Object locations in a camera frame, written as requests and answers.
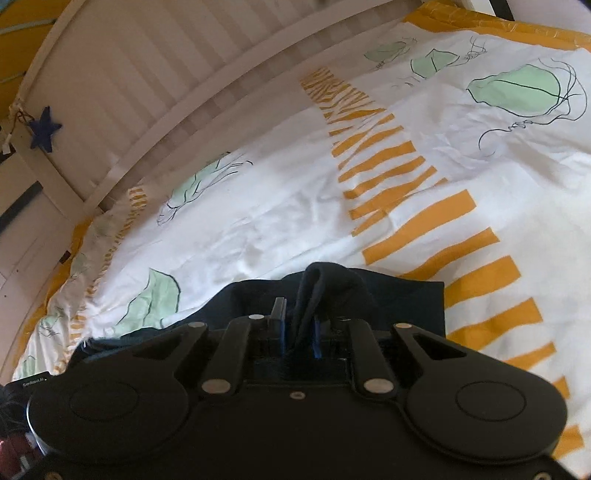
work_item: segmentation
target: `star ornament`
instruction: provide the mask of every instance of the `star ornament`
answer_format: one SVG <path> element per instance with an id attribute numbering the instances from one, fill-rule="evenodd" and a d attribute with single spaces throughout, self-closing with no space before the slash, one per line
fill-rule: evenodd
<path id="1" fill-rule="evenodd" d="M 33 131 L 31 149 L 40 147 L 46 153 L 51 153 L 51 136 L 61 128 L 61 124 L 51 121 L 51 110 L 48 106 L 43 109 L 39 120 L 31 120 L 28 127 Z"/>

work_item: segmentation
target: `black device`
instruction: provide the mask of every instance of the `black device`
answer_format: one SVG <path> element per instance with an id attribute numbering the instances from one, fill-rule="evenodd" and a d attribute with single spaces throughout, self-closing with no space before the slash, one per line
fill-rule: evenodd
<path id="1" fill-rule="evenodd" d="M 542 378 L 406 323 L 330 319 L 286 358 L 270 315 L 201 322 L 85 361 L 30 398 L 26 480 L 574 479 Z"/>

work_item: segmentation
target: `orange striped pattern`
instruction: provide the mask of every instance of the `orange striped pattern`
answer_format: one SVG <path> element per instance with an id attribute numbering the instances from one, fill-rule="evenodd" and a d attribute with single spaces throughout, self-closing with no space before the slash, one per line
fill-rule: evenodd
<path id="1" fill-rule="evenodd" d="M 127 235 L 127 233 L 131 230 L 132 225 L 139 217 L 141 212 L 145 209 L 146 205 L 148 204 L 148 197 L 144 193 L 144 189 L 142 187 L 136 187 L 128 191 L 129 196 L 129 203 L 131 206 L 131 210 L 129 211 L 129 215 L 127 220 L 121 227 L 121 230 L 117 233 L 114 240 L 114 246 L 111 247 L 108 252 L 105 254 L 103 258 L 103 264 L 99 271 L 97 277 L 91 282 L 91 284 L 86 288 L 84 303 L 89 302 L 92 300 L 92 297 L 96 294 L 98 290 L 98 286 L 102 278 L 105 276 L 107 270 L 111 266 L 113 261 L 113 256 L 117 251 L 119 245 Z M 83 329 L 86 325 L 86 316 L 83 314 L 85 308 L 81 307 L 75 317 L 70 321 L 70 340 L 69 344 L 66 346 L 64 350 L 64 355 L 61 360 L 55 365 L 53 369 L 53 373 L 55 375 L 61 374 L 66 370 L 66 366 L 76 349 L 76 346 L 80 341 L 82 341 L 82 334 Z"/>
<path id="2" fill-rule="evenodd" d="M 329 136 L 334 140 L 332 156 L 339 162 L 338 169 L 343 170 L 349 164 L 353 164 L 353 167 L 338 177 L 339 182 L 352 180 L 359 173 L 372 171 L 385 162 L 416 151 L 411 141 L 397 141 L 397 134 L 402 132 L 404 128 L 397 124 L 392 113 L 380 108 L 365 93 L 335 78 L 327 68 L 322 68 L 309 75 L 301 81 L 301 85 L 324 113 L 327 123 L 334 126 L 329 131 Z M 339 128 L 338 126 L 342 122 L 347 122 L 347 124 Z M 360 154 L 374 145 L 380 146 L 379 151 L 369 158 L 359 161 Z M 437 174 L 437 170 L 433 166 L 406 184 L 381 191 L 379 188 L 386 179 L 411 173 L 425 162 L 423 157 L 417 157 L 377 174 L 369 180 L 360 181 L 343 192 L 345 198 L 358 201 L 362 195 L 372 189 L 378 190 L 372 198 L 351 208 L 349 213 L 352 219 L 367 216 L 352 231 L 353 236 L 359 235 L 387 218 L 400 204 L 420 190 L 424 190 L 423 185 L 427 179 Z M 447 179 L 440 178 L 431 187 L 445 183 L 447 183 Z M 475 208 L 476 203 L 467 190 L 452 194 L 427 206 L 397 228 L 393 235 L 365 248 L 362 253 L 366 264 L 373 264 L 392 255 L 421 236 L 467 215 Z M 458 244 L 435 252 L 423 264 L 401 277 L 428 280 L 452 262 L 498 242 L 499 238 L 494 231 L 491 228 L 485 228 Z M 520 276 L 521 274 L 511 257 L 505 256 L 494 260 L 447 285 L 444 292 L 444 306 L 450 308 L 461 302 L 492 294 L 510 286 Z M 484 322 L 460 328 L 449 334 L 448 337 L 457 343 L 478 350 L 485 348 L 503 335 L 509 334 L 518 326 L 537 325 L 542 321 L 543 318 L 535 301 L 530 298 Z M 515 367 L 529 370 L 555 353 L 554 344 L 548 343 L 506 362 Z M 564 377 L 557 380 L 554 386 L 564 398 L 570 397 L 570 390 Z M 554 451 L 554 457 L 560 459 L 583 447 L 583 438 L 579 428 L 577 426 L 569 427 L 560 438 Z"/>

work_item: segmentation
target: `silver screw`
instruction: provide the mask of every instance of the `silver screw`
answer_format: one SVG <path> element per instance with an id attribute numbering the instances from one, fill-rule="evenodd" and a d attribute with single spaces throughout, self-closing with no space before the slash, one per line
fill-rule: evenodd
<path id="1" fill-rule="evenodd" d="M 390 393 L 394 390 L 394 384 L 386 378 L 371 378 L 363 384 L 363 387 L 375 394 Z"/>
<path id="2" fill-rule="evenodd" d="M 291 392 L 290 393 L 290 398 L 292 400 L 304 400 L 306 397 L 306 394 L 304 392 Z"/>
<path id="3" fill-rule="evenodd" d="M 211 378 L 203 382 L 201 388 L 211 395 L 222 395 L 230 391 L 232 384 L 223 378 Z"/>

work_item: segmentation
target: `white slatted panel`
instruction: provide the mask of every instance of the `white slatted panel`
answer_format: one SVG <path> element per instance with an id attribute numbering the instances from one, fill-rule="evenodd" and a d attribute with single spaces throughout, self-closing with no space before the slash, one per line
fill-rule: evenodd
<path id="1" fill-rule="evenodd" d="M 326 5 L 340 0 L 329 0 Z M 197 108 L 132 168 L 125 189 L 249 92 L 306 58 L 400 18 L 419 0 L 394 0 L 304 39 Z M 25 107 L 51 105 L 64 128 L 53 163 L 82 198 L 151 126 L 201 82 L 261 41 L 319 9 L 317 0 L 87 0 L 33 84 Z"/>

